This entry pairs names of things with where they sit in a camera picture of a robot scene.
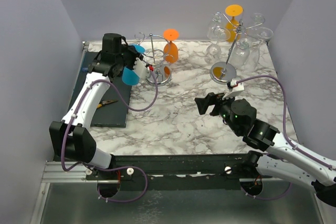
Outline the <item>blue plastic goblet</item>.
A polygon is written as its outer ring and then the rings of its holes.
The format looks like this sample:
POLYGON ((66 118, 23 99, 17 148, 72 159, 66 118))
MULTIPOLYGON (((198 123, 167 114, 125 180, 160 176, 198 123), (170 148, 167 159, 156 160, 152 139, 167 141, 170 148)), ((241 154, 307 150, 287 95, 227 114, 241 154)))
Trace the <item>blue plastic goblet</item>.
MULTIPOLYGON (((131 44, 131 45, 134 45, 137 51, 143 56, 143 54, 145 53, 145 49, 142 46, 137 44, 131 44)), ((140 82, 140 78, 133 72, 133 70, 124 68, 122 74, 122 81, 129 86, 135 86, 140 82)))

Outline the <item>orange plastic goblet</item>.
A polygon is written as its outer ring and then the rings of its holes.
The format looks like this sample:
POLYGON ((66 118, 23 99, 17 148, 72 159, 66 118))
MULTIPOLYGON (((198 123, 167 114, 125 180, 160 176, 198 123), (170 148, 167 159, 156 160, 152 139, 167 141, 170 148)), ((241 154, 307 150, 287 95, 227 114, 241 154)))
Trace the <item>orange plastic goblet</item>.
POLYGON ((164 47, 165 61, 168 63, 175 63, 178 60, 178 48, 174 43, 179 38, 179 32, 176 29, 170 28, 163 32, 163 38, 168 41, 164 47))

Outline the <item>clear ribbed wine glass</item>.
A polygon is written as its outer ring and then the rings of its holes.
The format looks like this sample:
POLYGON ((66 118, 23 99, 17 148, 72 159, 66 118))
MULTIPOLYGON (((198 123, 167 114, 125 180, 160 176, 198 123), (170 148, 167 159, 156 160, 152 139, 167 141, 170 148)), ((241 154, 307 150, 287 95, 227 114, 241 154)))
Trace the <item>clear ribbed wine glass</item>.
POLYGON ((248 38, 241 38, 235 43, 235 47, 230 58, 230 63, 235 68, 240 68, 245 64, 248 56, 250 55, 252 45, 253 43, 248 38))

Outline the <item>small clear wine glass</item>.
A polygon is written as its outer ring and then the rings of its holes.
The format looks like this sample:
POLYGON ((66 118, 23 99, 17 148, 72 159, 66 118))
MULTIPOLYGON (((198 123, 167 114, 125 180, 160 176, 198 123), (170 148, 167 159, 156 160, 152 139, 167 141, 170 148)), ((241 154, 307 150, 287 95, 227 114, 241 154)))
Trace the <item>small clear wine glass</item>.
POLYGON ((208 24, 207 38, 209 40, 218 40, 225 37, 224 16, 217 12, 212 16, 212 20, 208 24))

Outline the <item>yellow plastic goblet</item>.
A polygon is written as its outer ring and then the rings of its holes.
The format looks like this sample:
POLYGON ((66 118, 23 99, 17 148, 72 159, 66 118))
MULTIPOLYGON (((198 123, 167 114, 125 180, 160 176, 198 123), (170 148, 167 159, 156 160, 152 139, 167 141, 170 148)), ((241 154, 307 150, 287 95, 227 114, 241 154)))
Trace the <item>yellow plastic goblet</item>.
POLYGON ((230 32, 230 37, 227 42, 233 42, 236 37, 236 27, 239 25, 239 21, 236 19, 243 13, 243 8, 238 4, 231 4, 226 7, 225 14, 230 17, 229 22, 226 24, 226 29, 230 32))

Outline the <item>tall clear flute glass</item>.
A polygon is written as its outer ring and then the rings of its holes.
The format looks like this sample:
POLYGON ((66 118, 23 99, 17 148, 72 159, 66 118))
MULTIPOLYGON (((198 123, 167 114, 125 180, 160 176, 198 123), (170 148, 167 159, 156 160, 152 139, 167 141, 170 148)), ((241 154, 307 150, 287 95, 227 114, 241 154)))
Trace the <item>tall clear flute glass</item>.
POLYGON ((247 24, 246 34, 253 39, 257 39, 257 30, 265 22, 265 17, 261 13, 253 13, 251 21, 247 24))

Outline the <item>clear stemmed wine glass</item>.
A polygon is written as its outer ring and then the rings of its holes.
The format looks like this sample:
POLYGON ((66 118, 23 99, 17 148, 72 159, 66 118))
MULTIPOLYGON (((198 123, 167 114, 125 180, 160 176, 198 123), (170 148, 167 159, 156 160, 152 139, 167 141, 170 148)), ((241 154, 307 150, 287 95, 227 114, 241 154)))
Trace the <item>clear stemmed wine glass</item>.
POLYGON ((250 48, 250 54, 246 61, 246 70, 253 72, 257 68, 260 59, 260 48, 263 43, 269 41, 274 35, 274 32, 267 27, 258 27, 256 31, 251 35, 251 38, 255 40, 253 46, 250 48))

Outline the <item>short ribbed clear glass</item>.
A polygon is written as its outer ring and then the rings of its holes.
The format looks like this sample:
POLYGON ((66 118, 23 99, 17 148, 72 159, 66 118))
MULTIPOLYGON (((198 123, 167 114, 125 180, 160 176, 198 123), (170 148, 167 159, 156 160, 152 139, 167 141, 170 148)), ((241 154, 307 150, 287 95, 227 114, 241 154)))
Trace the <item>short ribbed clear glass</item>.
POLYGON ((225 37, 223 39, 211 40, 211 44, 206 49, 205 61, 207 63, 215 63, 220 59, 222 50, 219 43, 226 41, 230 37, 229 30, 226 28, 223 30, 225 32, 225 37))

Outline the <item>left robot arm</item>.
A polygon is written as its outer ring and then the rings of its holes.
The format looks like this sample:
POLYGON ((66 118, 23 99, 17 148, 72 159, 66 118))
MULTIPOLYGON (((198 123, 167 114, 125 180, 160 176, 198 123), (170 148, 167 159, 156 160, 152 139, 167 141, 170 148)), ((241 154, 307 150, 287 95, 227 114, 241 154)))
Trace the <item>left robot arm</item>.
POLYGON ((98 173, 104 179, 116 175, 112 155, 97 148, 89 129, 97 106, 114 78, 125 69, 141 69, 142 59, 124 36, 104 34, 102 49, 88 66, 86 79, 72 107, 61 121, 53 121, 49 127, 54 152, 62 162, 71 159, 98 167, 98 173))

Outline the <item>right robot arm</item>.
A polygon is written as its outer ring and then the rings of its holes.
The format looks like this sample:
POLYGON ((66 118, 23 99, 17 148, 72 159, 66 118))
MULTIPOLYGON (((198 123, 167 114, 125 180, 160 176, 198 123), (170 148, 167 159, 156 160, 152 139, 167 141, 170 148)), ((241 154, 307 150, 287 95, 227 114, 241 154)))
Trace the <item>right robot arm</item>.
POLYGON ((257 110, 246 99, 225 98, 209 93, 195 98, 200 115, 213 107, 211 116, 219 115, 236 136, 255 149, 256 158, 243 162, 242 173, 257 174, 301 185, 313 191, 322 202, 335 206, 335 161, 287 140, 276 127, 257 119, 257 110))

